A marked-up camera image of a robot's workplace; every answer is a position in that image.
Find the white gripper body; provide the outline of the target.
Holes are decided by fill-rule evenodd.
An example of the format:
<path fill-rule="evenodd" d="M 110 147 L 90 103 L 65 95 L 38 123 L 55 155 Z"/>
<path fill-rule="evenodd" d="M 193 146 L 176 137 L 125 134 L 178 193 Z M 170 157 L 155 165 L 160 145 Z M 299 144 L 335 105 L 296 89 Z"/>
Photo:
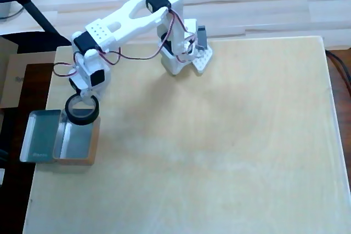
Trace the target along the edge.
<path fill-rule="evenodd" d="M 94 73 L 88 73 L 83 67 L 76 66 L 75 70 L 76 73 L 69 77 L 74 91 L 80 96 L 81 91 L 92 91 L 97 99 L 101 99 L 111 81 L 110 69 L 99 66 Z"/>

